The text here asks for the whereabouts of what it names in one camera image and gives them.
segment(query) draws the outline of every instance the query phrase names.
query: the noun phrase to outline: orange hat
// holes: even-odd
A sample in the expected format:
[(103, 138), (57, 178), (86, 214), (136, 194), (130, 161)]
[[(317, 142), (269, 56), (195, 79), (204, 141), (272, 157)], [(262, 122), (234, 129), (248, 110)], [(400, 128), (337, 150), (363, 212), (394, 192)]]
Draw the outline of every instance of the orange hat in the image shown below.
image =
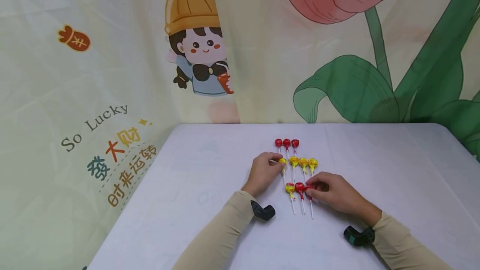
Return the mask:
[(165, 33), (171, 36), (181, 30), (197, 27), (220, 27), (215, 0), (167, 0)]

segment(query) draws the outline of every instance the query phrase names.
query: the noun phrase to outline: cartoon girl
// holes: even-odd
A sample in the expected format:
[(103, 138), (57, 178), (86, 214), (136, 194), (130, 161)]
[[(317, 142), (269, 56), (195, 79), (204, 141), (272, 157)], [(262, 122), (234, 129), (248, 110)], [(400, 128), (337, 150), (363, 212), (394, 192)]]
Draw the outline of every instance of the cartoon girl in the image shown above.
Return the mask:
[(215, 0), (167, 0), (165, 32), (167, 60), (177, 64), (174, 83), (186, 89), (191, 81), (197, 95), (233, 93)]

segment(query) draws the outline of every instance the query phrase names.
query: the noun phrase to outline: black bow tie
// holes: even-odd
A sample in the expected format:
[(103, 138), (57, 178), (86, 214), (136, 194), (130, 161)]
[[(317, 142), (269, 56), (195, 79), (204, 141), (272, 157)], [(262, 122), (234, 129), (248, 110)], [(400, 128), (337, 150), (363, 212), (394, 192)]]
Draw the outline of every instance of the black bow tie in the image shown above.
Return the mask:
[(210, 75), (219, 76), (227, 72), (228, 65), (224, 61), (215, 62), (211, 66), (203, 64), (193, 65), (193, 75), (198, 81), (206, 81)]

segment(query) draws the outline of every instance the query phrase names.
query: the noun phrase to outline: beige sleeve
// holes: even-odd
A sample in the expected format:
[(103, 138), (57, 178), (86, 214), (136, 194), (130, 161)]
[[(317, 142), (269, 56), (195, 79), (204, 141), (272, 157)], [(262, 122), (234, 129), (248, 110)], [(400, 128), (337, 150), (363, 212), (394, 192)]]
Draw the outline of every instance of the beige sleeve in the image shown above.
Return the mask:
[(240, 234), (253, 218), (250, 200), (255, 198), (247, 192), (235, 192), (190, 242), (172, 270), (222, 270)]
[(407, 227), (384, 212), (373, 230), (373, 245), (392, 270), (452, 269), (415, 239)]

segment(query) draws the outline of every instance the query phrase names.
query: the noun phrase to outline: red lollipop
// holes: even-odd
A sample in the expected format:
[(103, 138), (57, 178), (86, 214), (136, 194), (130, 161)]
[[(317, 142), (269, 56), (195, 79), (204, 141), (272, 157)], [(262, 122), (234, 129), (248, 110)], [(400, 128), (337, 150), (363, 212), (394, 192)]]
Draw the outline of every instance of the red lollipop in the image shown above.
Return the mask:
[(295, 184), (295, 191), (300, 194), (301, 200), (303, 200), (303, 191), (305, 190), (305, 185), (302, 182), (298, 182)]
[[(313, 185), (307, 185), (307, 186), (305, 187), (305, 191), (308, 190), (308, 189), (315, 189), (315, 188), (313, 187)], [(308, 200), (310, 201), (310, 214), (312, 215), (312, 220), (313, 220), (312, 197), (310, 197), (309, 195), (307, 195), (307, 197), (308, 197)]]
[(275, 146), (278, 148), (278, 153), (280, 153), (281, 150), (282, 150), (282, 144), (283, 144), (282, 139), (276, 139), (275, 140)]
[(295, 191), (300, 194), (301, 199), (301, 210), (305, 215), (305, 206), (303, 205), (303, 191), (305, 190), (305, 185), (302, 182), (298, 182), (295, 184)]
[[(315, 189), (315, 188), (313, 187), (313, 185), (307, 185), (305, 187), (305, 191), (307, 191), (308, 189)], [(307, 197), (308, 197), (308, 200), (312, 200), (312, 197), (310, 197), (309, 195), (307, 195)]]
[(288, 147), (290, 146), (290, 139), (285, 139), (285, 140), (283, 141), (283, 146), (285, 146), (285, 148), (286, 148), (287, 151), (288, 151)]
[(297, 156), (297, 147), (299, 147), (299, 145), (300, 145), (300, 141), (298, 141), (297, 139), (292, 140), (292, 147), (293, 147), (293, 155), (294, 156)]

